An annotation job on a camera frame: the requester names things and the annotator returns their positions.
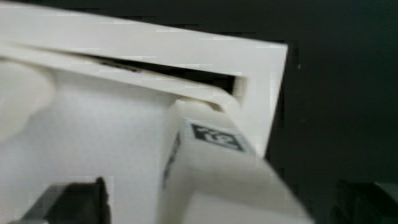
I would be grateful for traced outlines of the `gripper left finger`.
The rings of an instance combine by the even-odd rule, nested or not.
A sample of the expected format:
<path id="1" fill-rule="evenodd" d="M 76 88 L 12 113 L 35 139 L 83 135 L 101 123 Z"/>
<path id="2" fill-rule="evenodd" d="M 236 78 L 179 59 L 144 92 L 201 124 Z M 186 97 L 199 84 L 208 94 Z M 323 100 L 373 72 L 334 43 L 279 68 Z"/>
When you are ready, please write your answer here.
<path id="1" fill-rule="evenodd" d="M 16 224 L 110 224 L 105 180 L 48 187 Z"/>

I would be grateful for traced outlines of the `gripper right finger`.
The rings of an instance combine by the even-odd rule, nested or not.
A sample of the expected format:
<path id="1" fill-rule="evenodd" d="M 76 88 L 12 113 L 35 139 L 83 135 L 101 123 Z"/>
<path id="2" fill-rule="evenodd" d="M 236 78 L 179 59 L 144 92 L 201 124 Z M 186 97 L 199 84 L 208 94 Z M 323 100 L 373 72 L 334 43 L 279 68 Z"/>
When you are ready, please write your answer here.
<path id="1" fill-rule="evenodd" d="M 337 182 L 330 224 L 398 224 L 396 183 Z"/>

